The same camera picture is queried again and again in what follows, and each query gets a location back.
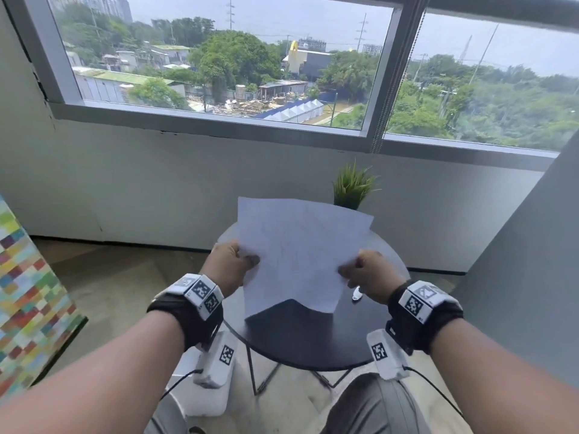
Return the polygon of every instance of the window pane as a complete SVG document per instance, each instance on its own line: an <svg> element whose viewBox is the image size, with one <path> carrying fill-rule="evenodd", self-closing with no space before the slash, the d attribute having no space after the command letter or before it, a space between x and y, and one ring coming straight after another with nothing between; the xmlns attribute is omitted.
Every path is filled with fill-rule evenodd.
<svg viewBox="0 0 579 434"><path fill-rule="evenodd" d="M579 36L426 13L387 132L560 151L579 128Z"/></svg>
<svg viewBox="0 0 579 434"><path fill-rule="evenodd" d="M84 99L352 129L392 13L335 0L49 3Z"/></svg>

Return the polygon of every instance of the sky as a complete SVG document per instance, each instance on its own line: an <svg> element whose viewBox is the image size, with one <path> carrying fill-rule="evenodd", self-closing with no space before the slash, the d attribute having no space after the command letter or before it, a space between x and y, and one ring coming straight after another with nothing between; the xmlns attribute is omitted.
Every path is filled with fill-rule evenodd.
<svg viewBox="0 0 579 434"><path fill-rule="evenodd" d="M205 17L215 21L215 28L229 28L229 0L128 0L134 21L173 20L182 17ZM356 49L362 22L364 43L383 44L392 9L358 5L336 0L231 0L232 25L257 35L265 42L298 39L306 35L328 43L327 50ZM463 53L469 36L465 64L476 64L489 43L495 22L438 14L426 15L412 59L423 54ZM500 24L484 57L484 63L498 68L524 65L537 74L579 76L579 34Z"/></svg>

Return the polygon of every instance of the hand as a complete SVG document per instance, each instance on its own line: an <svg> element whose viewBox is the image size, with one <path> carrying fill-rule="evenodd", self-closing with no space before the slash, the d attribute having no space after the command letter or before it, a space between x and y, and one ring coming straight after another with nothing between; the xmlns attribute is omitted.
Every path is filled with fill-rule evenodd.
<svg viewBox="0 0 579 434"><path fill-rule="evenodd" d="M201 268L201 274L216 283L227 298L243 284L245 273L258 263L258 256L239 257L239 243L235 240L215 244Z"/></svg>
<svg viewBox="0 0 579 434"><path fill-rule="evenodd" d="M348 279L348 288L359 286L361 293L381 304L388 304L392 293L407 280L382 254L372 250L360 250L358 257L337 271Z"/></svg>

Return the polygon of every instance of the white sheet of paper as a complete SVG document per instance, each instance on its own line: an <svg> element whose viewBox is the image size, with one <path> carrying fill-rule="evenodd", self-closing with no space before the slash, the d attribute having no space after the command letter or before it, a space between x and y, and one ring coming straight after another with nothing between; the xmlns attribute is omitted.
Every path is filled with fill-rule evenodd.
<svg viewBox="0 0 579 434"><path fill-rule="evenodd" d="M333 313L346 285L337 268L356 257L373 219L331 204L240 197L240 248L261 259L244 280L245 317L287 299Z"/></svg>

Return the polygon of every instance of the gray pants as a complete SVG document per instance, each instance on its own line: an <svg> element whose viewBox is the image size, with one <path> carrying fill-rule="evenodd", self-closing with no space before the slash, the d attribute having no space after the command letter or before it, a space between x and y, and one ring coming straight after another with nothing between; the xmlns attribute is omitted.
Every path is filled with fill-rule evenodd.
<svg viewBox="0 0 579 434"><path fill-rule="evenodd" d="M177 403L171 395L166 396L145 434L186 433L187 426ZM401 382L385 381L376 373L366 373L348 385L330 410L320 434L377 433L430 434L430 430L416 401Z"/></svg>

